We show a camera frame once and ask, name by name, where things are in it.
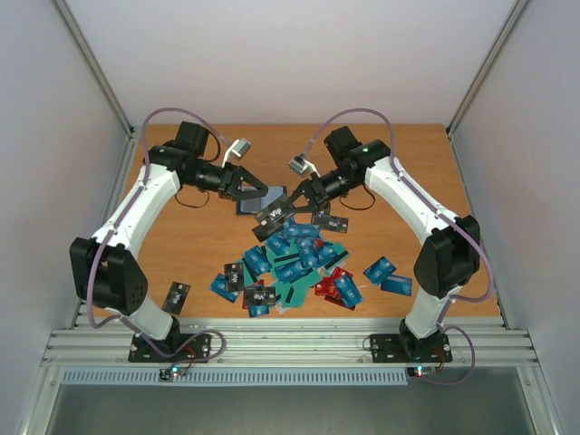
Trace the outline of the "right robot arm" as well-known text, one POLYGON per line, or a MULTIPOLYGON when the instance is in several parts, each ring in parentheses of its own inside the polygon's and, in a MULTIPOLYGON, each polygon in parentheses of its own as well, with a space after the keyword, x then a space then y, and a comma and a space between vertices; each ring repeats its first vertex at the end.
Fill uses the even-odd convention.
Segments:
POLYGON ((432 346, 453 296, 480 267, 480 228, 472 216, 459 217, 443 207, 394 158, 382 140, 358 141, 347 127, 333 130, 324 140, 335 169, 315 171, 304 154, 289 166, 305 180, 293 195, 305 196, 304 212, 317 211, 331 200, 365 187, 384 199, 418 238, 421 250, 413 267, 420 290, 400 326, 402 353, 420 359, 432 346))

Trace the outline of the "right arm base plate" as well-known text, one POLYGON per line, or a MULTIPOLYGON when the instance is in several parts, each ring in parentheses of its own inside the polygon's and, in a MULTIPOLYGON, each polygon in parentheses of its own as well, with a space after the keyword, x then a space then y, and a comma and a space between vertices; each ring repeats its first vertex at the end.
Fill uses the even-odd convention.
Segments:
POLYGON ((431 337, 404 346, 397 333, 376 333, 369 336, 374 363, 451 363, 453 355, 449 337, 435 333, 431 337))

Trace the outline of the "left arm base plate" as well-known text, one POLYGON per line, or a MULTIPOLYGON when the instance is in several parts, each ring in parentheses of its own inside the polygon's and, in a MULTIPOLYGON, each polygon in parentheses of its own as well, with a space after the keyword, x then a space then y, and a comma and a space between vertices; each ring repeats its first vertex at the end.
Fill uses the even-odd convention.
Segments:
POLYGON ((128 355, 130 363, 174 363, 181 360, 188 360, 192 353, 195 360, 201 360, 209 356, 212 350, 212 338, 210 334, 204 333, 191 340, 178 353, 178 348, 191 337, 191 334, 179 333, 169 337, 165 341, 155 341, 153 344, 160 350, 158 353, 153 347, 141 336, 132 337, 128 355))

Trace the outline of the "dark blue card holder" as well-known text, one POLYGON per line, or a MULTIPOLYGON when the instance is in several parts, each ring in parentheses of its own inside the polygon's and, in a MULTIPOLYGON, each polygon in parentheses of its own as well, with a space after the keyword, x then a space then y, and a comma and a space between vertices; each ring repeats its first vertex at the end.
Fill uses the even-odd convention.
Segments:
POLYGON ((287 193, 286 186, 270 186, 261 198, 245 198, 236 202, 236 215, 255 215, 275 199, 287 193))

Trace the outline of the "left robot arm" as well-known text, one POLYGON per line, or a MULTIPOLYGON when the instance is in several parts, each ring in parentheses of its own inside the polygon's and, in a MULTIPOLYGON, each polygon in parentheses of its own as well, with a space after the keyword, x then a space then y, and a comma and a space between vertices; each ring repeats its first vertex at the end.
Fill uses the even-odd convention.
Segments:
POLYGON ((251 144, 246 139, 228 146, 221 164, 203 159, 212 132, 184 121, 174 140, 150 148, 139 176, 111 217, 89 238, 70 246, 76 294, 131 323, 148 336, 150 349, 162 361, 177 358, 182 338, 173 333, 176 319, 148 295, 148 280, 138 264, 141 245, 166 204, 185 186, 215 192, 233 201, 262 198, 268 187, 246 168, 234 165, 251 144))

